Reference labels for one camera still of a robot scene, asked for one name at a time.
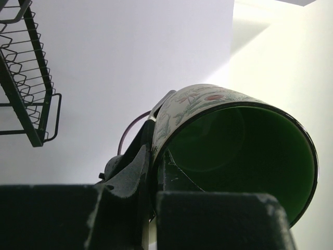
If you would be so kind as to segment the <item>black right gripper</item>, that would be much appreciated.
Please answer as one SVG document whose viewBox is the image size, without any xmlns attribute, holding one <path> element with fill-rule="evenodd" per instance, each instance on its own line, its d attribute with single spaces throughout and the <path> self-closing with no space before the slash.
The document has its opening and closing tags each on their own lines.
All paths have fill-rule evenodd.
<svg viewBox="0 0 333 250">
<path fill-rule="evenodd" d="M 148 119 L 120 155 L 105 166 L 98 206 L 98 249 L 148 249 L 148 172 L 155 121 Z M 167 149 L 160 160 L 160 191 L 204 192 Z"/>
</svg>

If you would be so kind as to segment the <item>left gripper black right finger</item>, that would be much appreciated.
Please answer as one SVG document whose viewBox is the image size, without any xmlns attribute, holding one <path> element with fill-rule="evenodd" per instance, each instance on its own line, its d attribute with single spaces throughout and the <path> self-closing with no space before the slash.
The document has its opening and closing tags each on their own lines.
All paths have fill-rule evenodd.
<svg viewBox="0 0 333 250">
<path fill-rule="evenodd" d="M 286 212 L 269 194 L 161 191 L 158 249 L 296 249 Z"/>
</svg>

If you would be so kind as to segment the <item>cream floral mug green inside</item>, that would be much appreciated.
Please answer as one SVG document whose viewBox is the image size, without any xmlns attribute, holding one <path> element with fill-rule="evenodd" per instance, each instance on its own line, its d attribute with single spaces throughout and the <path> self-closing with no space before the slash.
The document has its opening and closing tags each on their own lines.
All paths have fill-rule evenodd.
<svg viewBox="0 0 333 250">
<path fill-rule="evenodd" d="M 169 93 L 151 115 L 155 211 L 167 149 L 204 192 L 275 197 L 289 229 L 308 208 L 318 179 L 316 149 L 306 129 L 283 110 L 220 86 L 196 84 Z"/>
</svg>

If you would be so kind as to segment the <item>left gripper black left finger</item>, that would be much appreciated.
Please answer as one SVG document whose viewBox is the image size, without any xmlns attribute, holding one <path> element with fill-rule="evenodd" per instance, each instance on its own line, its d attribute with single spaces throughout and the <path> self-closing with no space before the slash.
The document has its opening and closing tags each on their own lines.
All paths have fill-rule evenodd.
<svg viewBox="0 0 333 250">
<path fill-rule="evenodd" d="M 93 249 L 103 188 L 2 185 L 1 249 Z"/>
</svg>

